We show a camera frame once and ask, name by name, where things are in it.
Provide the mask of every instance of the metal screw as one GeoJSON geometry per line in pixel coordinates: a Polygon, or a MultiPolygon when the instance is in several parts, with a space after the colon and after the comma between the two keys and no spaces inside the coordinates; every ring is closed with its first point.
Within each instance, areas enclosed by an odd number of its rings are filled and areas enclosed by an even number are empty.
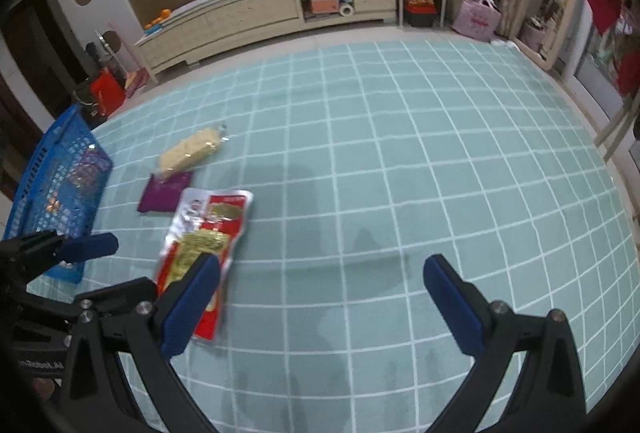
{"type": "Polygon", "coordinates": [[[562,312],[562,310],[558,310],[556,308],[551,310],[551,318],[556,323],[562,323],[564,320],[566,320],[566,316],[564,315],[564,312],[562,312]]]}
{"type": "Polygon", "coordinates": [[[94,313],[91,312],[91,310],[85,310],[80,314],[80,320],[82,321],[82,323],[85,323],[85,324],[87,324],[93,318],[94,318],[94,313]]]}
{"type": "Polygon", "coordinates": [[[146,316],[151,313],[151,309],[154,307],[151,301],[141,301],[136,305],[136,312],[142,316],[146,316]]]}
{"type": "Polygon", "coordinates": [[[509,305],[504,301],[494,301],[491,303],[491,310],[496,314],[506,314],[509,311],[509,305]]]}

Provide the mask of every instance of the doorway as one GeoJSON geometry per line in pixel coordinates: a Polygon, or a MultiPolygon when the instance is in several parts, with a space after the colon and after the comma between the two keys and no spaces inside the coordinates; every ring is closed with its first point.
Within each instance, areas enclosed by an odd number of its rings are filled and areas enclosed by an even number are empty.
{"type": "Polygon", "coordinates": [[[0,191],[13,200],[22,174],[42,138],[0,75],[0,191]]]}
{"type": "Polygon", "coordinates": [[[2,25],[7,47],[24,78],[54,118],[72,103],[69,92],[87,74],[58,27],[47,0],[22,0],[2,25]]]}

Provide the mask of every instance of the blue gripper pad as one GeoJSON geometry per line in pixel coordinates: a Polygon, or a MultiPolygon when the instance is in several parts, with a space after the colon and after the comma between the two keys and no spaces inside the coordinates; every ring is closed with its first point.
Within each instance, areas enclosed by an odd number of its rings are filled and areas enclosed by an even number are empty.
{"type": "Polygon", "coordinates": [[[118,251],[118,238],[111,233],[71,238],[58,250],[58,258],[67,263],[110,256],[118,251]]]}
{"type": "Polygon", "coordinates": [[[422,277],[462,353],[477,358],[484,352],[484,338],[491,326],[489,303],[440,254],[425,260],[422,277]]]}
{"type": "Polygon", "coordinates": [[[172,294],[173,285],[180,286],[180,293],[166,317],[162,320],[162,356],[170,359],[184,352],[202,313],[211,301],[220,283],[220,262],[213,254],[201,254],[185,277],[174,282],[160,296],[158,306],[172,294]]]}

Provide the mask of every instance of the purple package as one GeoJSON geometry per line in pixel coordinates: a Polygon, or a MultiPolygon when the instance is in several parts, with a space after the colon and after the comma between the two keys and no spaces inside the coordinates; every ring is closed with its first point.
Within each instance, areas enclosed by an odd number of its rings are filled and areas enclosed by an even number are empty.
{"type": "Polygon", "coordinates": [[[189,187],[192,176],[192,171],[180,171],[162,180],[161,177],[152,174],[142,192],[138,212],[175,212],[182,190],[189,187]]]}

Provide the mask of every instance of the light blue floor mat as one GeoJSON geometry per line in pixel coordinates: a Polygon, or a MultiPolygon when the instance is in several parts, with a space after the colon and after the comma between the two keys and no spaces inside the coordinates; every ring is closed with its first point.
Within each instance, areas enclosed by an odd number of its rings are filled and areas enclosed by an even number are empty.
{"type": "Polygon", "coordinates": [[[87,265],[80,291],[154,275],[171,216],[138,214],[140,194],[162,151],[219,121],[230,140],[193,186],[248,189],[255,205],[218,337],[174,366],[221,432],[423,431],[472,365],[422,285],[433,253],[489,300],[562,308],[589,408],[638,345],[639,270],[612,179],[545,76],[488,44],[293,54],[99,127],[114,170],[95,230],[120,250],[87,265]]]}

